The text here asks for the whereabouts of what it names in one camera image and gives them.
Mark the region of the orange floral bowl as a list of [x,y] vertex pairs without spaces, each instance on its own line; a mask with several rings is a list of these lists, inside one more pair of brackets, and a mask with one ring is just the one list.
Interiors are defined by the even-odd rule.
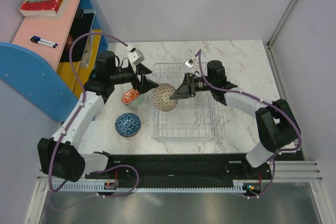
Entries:
[[139,92],[136,89],[128,90],[121,98],[123,104],[129,104],[135,101],[139,97]]

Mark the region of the blue triangle pattern bowl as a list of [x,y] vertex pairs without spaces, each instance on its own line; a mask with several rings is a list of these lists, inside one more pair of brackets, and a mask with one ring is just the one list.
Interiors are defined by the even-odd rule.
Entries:
[[141,120],[135,113],[124,113],[115,121],[117,133],[123,137],[132,137],[141,129]]

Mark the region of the brown patterned bowl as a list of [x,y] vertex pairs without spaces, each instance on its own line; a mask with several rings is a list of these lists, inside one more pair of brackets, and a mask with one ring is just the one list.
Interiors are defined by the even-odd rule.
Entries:
[[153,102],[155,107],[163,112],[172,111],[177,106],[177,100],[171,100],[170,96],[176,89],[168,83],[162,83],[153,91]]

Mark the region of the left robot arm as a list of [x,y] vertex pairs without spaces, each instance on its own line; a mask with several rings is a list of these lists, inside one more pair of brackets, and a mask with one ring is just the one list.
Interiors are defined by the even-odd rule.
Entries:
[[103,108],[116,85],[130,83],[145,94],[158,87],[147,78],[151,70],[144,64],[144,55],[133,48],[127,54],[128,65],[116,65],[117,56],[104,51],[96,57],[96,67],[91,71],[84,85],[84,92],[71,114],[51,138],[42,138],[37,145],[41,170],[48,175],[65,181],[77,182],[83,174],[97,172],[103,178],[111,178],[115,165],[108,161],[106,154],[93,152],[80,154],[82,137],[96,114]]

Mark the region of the pale green bowl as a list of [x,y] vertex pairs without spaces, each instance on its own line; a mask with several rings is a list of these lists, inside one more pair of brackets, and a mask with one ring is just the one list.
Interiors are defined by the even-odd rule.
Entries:
[[140,94],[139,97],[135,101],[129,104],[124,104],[124,105],[128,107],[129,109],[136,109],[144,102],[144,99],[145,99],[145,95]]

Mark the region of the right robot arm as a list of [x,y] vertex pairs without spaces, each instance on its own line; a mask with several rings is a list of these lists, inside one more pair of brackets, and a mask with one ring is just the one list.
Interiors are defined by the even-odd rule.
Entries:
[[216,102],[238,109],[256,120],[259,143],[246,154],[246,162],[240,166],[245,178],[254,178],[262,164],[299,139],[299,126],[286,100],[266,101],[244,92],[228,81],[221,61],[208,62],[206,72],[201,71],[200,77],[195,75],[195,61],[188,59],[185,65],[191,72],[185,73],[182,84],[170,96],[171,100],[193,98],[198,92],[209,91]]

